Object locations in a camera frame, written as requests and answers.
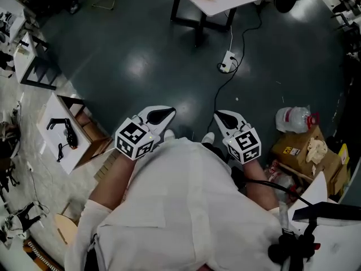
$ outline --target electrical outlet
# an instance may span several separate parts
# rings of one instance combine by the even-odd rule
[[[222,62],[222,64],[224,64],[225,66],[223,67],[221,65],[221,67],[219,68],[221,71],[229,72],[231,70],[232,62],[233,62],[233,59],[231,59],[231,57],[235,57],[235,54],[227,50]]]
[[[27,162],[27,166],[28,166],[28,169],[29,169],[29,171],[33,171],[33,167],[32,167],[32,165],[30,165],[30,163],[29,162]]]

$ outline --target sleeve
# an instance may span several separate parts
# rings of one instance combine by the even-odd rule
[[[79,220],[78,233],[65,254],[65,270],[84,270],[87,250],[94,234],[96,234],[96,229],[111,212],[110,209],[97,202],[92,200],[86,202]]]

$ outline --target floor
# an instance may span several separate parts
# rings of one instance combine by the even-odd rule
[[[50,18],[42,31],[55,53],[64,76],[57,92],[77,93],[108,133],[128,116],[149,105],[177,109],[171,124],[177,136],[199,141],[213,114],[215,92],[229,75],[220,74],[217,63],[230,46],[231,33],[206,30],[204,44],[194,48],[194,30],[169,21],[173,0],[117,0],[115,9],[92,8],[96,0],[82,0],[82,9],[70,16],[65,11]],[[187,0],[181,0],[179,16],[199,18]],[[340,67],[342,41],[329,9],[321,0],[301,0],[287,13],[269,4],[261,13],[262,27],[245,36],[245,58],[234,80],[220,93],[218,109],[241,113],[256,127],[262,141],[262,159],[279,136],[276,111],[286,106],[310,106],[320,113],[325,136],[333,134],[334,115],[340,113],[343,78]],[[212,21],[225,23],[224,14]],[[238,9],[233,25],[232,52],[241,57],[242,32],[259,23],[255,8]],[[15,177],[21,182],[6,199],[18,209],[35,199],[27,161],[34,168],[40,200],[51,210],[44,228],[31,229],[35,240],[60,264],[65,245],[52,215],[72,200],[79,214],[91,189],[93,175],[105,160],[86,164],[66,176],[50,150],[41,155],[43,140],[36,121],[50,91],[0,79],[0,105],[10,110],[23,95],[23,140],[16,158]],[[215,124],[216,144],[221,135]]]

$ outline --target power strip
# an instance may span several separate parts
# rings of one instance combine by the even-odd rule
[[[228,73],[231,70],[233,59],[231,57],[235,57],[235,54],[227,50],[221,67],[219,68],[221,71]]]

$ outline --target white shirt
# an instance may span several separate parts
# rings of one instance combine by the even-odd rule
[[[97,233],[107,270],[280,270],[267,255],[278,219],[239,193],[230,167],[200,143],[163,143],[135,166],[113,212],[88,201],[66,270],[82,270]]]

